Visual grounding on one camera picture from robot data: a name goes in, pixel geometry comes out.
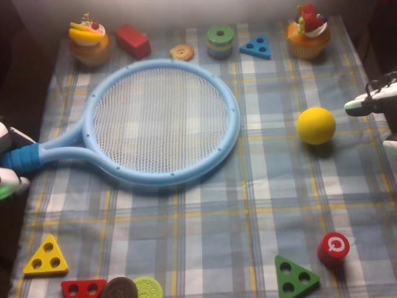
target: red block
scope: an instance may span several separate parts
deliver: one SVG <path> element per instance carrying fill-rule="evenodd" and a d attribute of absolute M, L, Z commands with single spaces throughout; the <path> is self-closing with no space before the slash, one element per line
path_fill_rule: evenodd
<path fill-rule="evenodd" d="M 318 246 L 317 256 L 328 268 L 339 267 L 349 253 L 350 243 L 341 233 L 331 232 L 324 236 Z"/>
<path fill-rule="evenodd" d="M 134 27 L 125 24 L 115 32 L 116 42 L 120 48 L 140 60 L 151 53 L 149 40 Z"/>
<path fill-rule="evenodd" d="M 106 279 L 91 279 L 87 281 L 63 281 L 61 287 L 65 298 L 98 298 L 106 284 Z"/>

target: cupcake with fruit topping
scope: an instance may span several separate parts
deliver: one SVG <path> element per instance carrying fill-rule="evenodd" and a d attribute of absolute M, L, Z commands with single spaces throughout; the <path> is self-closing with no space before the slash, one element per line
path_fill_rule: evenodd
<path fill-rule="evenodd" d="M 287 29 L 290 53 L 301 59 L 316 58 L 331 40 L 327 21 L 327 17 L 317 13 L 314 5 L 299 6 L 295 22 Z"/>
<path fill-rule="evenodd" d="M 110 56 L 110 39 L 104 26 L 85 14 L 80 24 L 70 23 L 69 48 L 84 65 L 99 66 Z"/>

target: table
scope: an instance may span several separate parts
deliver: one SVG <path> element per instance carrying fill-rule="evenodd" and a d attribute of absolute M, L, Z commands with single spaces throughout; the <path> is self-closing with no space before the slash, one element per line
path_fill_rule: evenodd
<path fill-rule="evenodd" d="M 52 164 L 32 183 L 10 296 L 62 297 L 60 282 L 67 279 L 151 276 L 166 297 L 278 297 L 280 254 L 321 276 L 321 289 L 310 297 L 395 297 L 397 167 L 381 144 L 387 124 L 382 115 L 344 112 L 367 79 L 339 17 L 329 20 L 332 42 L 313 63 L 288 55 L 287 25 L 234 26 L 235 51 L 226 61 L 206 54 L 207 28 L 149 35 L 150 58 L 189 43 L 196 52 L 191 63 L 231 88 L 241 110 L 236 148 L 200 185 L 153 196 L 119 189 L 81 161 Z M 270 61 L 238 53 L 238 45 L 261 34 Z M 114 45 L 110 61 L 90 73 L 74 63 L 65 41 L 41 141 L 70 128 L 93 87 L 132 61 Z M 297 138 L 297 117 L 313 106 L 336 118 L 331 146 L 307 147 Z M 316 256 L 333 230 L 351 245 L 337 274 Z M 24 279 L 22 268 L 49 233 L 70 272 Z"/>

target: hole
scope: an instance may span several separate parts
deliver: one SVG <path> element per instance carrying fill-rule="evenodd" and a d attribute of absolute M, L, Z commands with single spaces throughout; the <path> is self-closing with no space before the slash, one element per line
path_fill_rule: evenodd
<path fill-rule="evenodd" d="M 77 286 L 77 284 L 72 284 L 69 287 L 69 295 L 70 296 L 75 296 L 75 295 L 77 295 L 78 292 L 79 292 L 79 287 Z"/>
<path fill-rule="evenodd" d="M 96 284 L 90 284 L 90 285 L 88 286 L 88 293 L 89 293 L 90 295 L 97 294 L 97 292 L 98 292 L 98 286 L 97 286 Z"/>
<path fill-rule="evenodd" d="M 284 274 L 290 274 L 291 273 L 291 265 L 288 264 L 287 262 L 283 262 L 280 265 L 280 270 L 281 272 L 283 272 Z"/>
<path fill-rule="evenodd" d="M 295 288 L 293 287 L 292 283 L 286 282 L 285 284 L 283 284 L 284 293 L 292 294 L 294 292 L 294 290 L 295 290 Z"/>
<path fill-rule="evenodd" d="M 52 268 L 56 268 L 61 264 L 61 261 L 58 258 L 52 258 L 50 264 Z"/>
<path fill-rule="evenodd" d="M 46 243 L 44 244 L 43 249 L 46 253 L 49 253 L 52 249 L 54 249 L 54 246 L 52 243 Z"/>
<path fill-rule="evenodd" d="M 32 267 L 34 270 L 37 270 L 42 266 L 42 261 L 40 259 L 35 259 L 32 261 Z"/>
<path fill-rule="evenodd" d="M 310 275 L 306 272 L 301 272 L 299 274 L 299 280 L 302 284 L 308 284 L 310 282 Z"/>

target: blue racket grip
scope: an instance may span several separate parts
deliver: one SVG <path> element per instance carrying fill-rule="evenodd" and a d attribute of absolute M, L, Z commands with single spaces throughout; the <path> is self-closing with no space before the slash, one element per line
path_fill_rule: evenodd
<path fill-rule="evenodd" d="M 38 154 L 39 143 L 13 150 L 1 157 L 1 166 L 13 170 L 17 175 L 31 173 L 43 167 Z"/>

